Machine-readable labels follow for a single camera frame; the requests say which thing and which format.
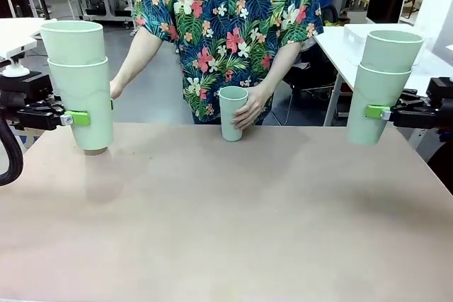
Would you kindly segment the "person's left hand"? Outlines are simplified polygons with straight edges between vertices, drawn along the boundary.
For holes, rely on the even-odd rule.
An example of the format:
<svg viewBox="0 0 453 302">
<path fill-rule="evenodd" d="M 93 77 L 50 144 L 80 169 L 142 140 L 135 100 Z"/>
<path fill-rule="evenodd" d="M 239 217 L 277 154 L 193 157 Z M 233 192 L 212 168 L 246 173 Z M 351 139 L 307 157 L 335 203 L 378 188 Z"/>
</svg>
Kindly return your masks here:
<svg viewBox="0 0 453 302">
<path fill-rule="evenodd" d="M 233 126 L 240 130 L 250 127 L 264 110 L 265 104 L 274 90 L 275 88 L 264 82 L 257 86 L 247 88 L 247 101 L 245 105 L 235 112 L 231 121 Z"/>
</svg>

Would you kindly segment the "person's right hand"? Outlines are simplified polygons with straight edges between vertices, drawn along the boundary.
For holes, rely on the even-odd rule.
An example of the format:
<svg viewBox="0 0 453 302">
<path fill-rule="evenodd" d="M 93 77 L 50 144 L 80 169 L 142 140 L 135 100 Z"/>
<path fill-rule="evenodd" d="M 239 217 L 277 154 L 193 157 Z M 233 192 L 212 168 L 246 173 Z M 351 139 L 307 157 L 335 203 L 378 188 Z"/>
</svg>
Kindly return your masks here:
<svg viewBox="0 0 453 302">
<path fill-rule="evenodd" d="M 115 100 L 120 97 L 124 89 L 123 84 L 117 79 L 110 81 L 110 98 Z"/>
</svg>

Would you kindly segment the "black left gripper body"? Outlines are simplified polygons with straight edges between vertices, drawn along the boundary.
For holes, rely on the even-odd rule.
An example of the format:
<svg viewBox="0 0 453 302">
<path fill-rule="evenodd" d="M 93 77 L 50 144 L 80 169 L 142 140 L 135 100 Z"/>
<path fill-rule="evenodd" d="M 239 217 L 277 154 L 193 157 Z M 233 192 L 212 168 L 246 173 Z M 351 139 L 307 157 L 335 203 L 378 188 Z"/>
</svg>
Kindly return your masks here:
<svg viewBox="0 0 453 302">
<path fill-rule="evenodd" d="M 27 104 L 17 111 L 16 120 L 22 128 L 45 131 L 67 125 L 67 115 L 60 101 L 41 100 Z"/>
</svg>

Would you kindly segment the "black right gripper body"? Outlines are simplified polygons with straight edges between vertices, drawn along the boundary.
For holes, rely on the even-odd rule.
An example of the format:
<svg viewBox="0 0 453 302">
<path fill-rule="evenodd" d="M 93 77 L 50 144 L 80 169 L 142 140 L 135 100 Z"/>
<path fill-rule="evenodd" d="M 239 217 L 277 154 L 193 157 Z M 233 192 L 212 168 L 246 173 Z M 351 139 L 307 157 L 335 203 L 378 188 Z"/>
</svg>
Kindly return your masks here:
<svg viewBox="0 0 453 302">
<path fill-rule="evenodd" d="M 437 98 L 418 95 L 415 89 L 404 89 L 391 107 L 391 121 L 396 127 L 439 129 L 442 127 L 441 104 Z"/>
</svg>

